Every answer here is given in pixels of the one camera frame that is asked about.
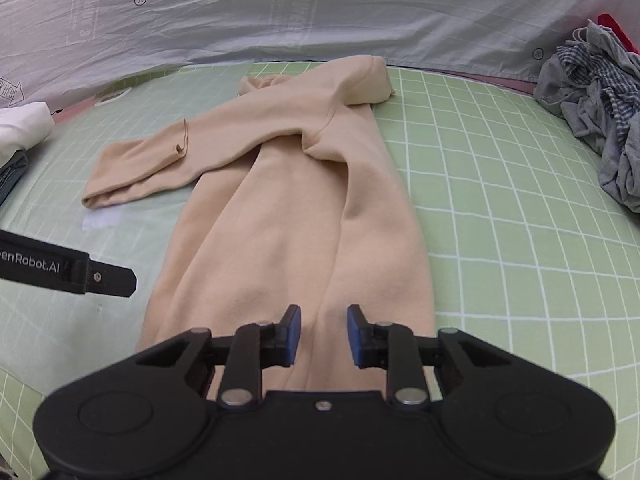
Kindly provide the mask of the peach long-sleeve sweater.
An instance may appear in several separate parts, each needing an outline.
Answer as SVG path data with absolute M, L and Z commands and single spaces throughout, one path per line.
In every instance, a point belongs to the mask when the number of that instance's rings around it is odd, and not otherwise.
M 293 366 L 269 390 L 380 390 L 352 362 L 346 313 L 432 331 L 423 234 L 372 108 L 393 95 L 385 62 L 356 55 L 295 76 L 246 78 L 238 96 L 100 155 L 90 209 L 190 186 L 138 340 L 193 327 L 228 336 L 302 310 Z

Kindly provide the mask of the dark grey folded garment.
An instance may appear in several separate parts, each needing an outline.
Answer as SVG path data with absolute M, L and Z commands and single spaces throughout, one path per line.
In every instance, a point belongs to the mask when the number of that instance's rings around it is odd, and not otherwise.
M 0 204 L 6 201 L 6 198 L 13 191 L 29 165 L 28 155 L 24 150 L 16 151 L 9 161 L 1 167 L 0 171 Z

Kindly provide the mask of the white folded garment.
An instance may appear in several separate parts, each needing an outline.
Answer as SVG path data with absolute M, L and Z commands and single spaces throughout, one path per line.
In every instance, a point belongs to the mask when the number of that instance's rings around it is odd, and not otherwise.
M 45 102 L 2 108 L 0 157 L 5 165 L 18 151 L 28 151 L 52 133 L 54 120 Z

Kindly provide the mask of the green grid bed sheet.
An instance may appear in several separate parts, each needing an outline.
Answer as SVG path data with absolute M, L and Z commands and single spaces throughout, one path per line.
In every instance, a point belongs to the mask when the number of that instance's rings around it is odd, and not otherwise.
M 46 464 L 32 416 L 50 390 L 136 346 L 181 190 L 114 210 L 80 198 L 108 144 L 150 136 L 234 96 L 244 76 L 302 63 L 219 65 L 130 77 L 58 114 L 1 207 L 2 228 L 137 275 L 114 298 L 1 285 L 1 454 L 18 478 Z M 430 255 L 439 326 L 458 326 L 604 396 L 612 479 L 639 474 L 639 219 L 600 189 L 597 156 L 529 96 L 416 70 L 390 73 L 375 111 Z

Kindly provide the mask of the grey carrot-print quilt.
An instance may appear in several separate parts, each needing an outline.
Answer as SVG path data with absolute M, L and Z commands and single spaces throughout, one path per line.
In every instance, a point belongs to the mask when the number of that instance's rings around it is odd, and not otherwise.
M 1 103 L 63 107 L 161 67 L 355 54 L 532 81 L 603 13 L 638 38 L 639 0 L 1 0 Z

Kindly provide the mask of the pink under sheet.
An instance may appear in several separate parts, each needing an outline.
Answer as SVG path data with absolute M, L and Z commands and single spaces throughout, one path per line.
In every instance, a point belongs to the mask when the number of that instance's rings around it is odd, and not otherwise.
M 422 80 L 424 77 L 428 78 L 429 76 L 434 76 L 436 79 L 452 77 L 461 80 L 480 82 L 481 84 L 490 84 L 494 87 L 512 90 L 521 94 L 528 94 L 529 96 L 534 93 L 536 85 L 538 84 L 537 76 L 495 76 L 474 72 L 465 72 L 464 70 L 447 70 L 446 68 L 424 68 L 399 63 L 388 63 L 387 66 L 390 70 L 390 76 L 393 76 L 393 72 L 399 73 L 399 75 L 397 76 L 398 79 L 409 79 L 409 76 L 406 76 L 406 73 L 412 73 L 412 78 L 416 80 Z

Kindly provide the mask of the grey crumpled t-shirt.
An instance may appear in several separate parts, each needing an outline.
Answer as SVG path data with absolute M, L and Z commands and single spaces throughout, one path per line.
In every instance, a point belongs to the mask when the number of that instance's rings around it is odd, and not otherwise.
M 589 44 L 612 51 L 625 49 L 612 30 L 590 21 L 575 29 L 564 44 Z M 614 119 L 600 100 L 600 84 L 573 84 L 555 52 L 541 67 L 535 100 L 548 112 L 563 118 L 573 136 L 599 157 L 598 181 L 602 190 L 635 214 L 639 211 L 639 112 L 631 118 L 626 142 L 616 140 Z

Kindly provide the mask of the blue checkered shirt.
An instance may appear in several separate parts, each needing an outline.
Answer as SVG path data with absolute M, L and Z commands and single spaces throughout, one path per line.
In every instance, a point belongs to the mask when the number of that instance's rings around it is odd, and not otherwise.
M 639 111 L 639 55 L 625 49 L 612 51 L 589 44 L 563 44 L 556 48 L 562 69 L 573 84 L 600 84 L 600 100 L 614 119 L 616 140 L 626 142 L 631 118 Z

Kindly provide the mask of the red garment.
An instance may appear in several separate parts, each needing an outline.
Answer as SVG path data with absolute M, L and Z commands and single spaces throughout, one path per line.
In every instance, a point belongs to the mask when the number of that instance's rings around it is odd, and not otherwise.
M 606 27 L 612 30 L 612 33 L 615 37 L 620 40 L 620 44 L 625 48 L 627 52 L 632 52 L 635 54 L 639 53 L 639 49 L 636 45 L 631 41 L 623 27 L 620 26 L 620 23 L 614 18 L 612 14 L 609 13 L 601 13 L 597 17 L 597 24 Z

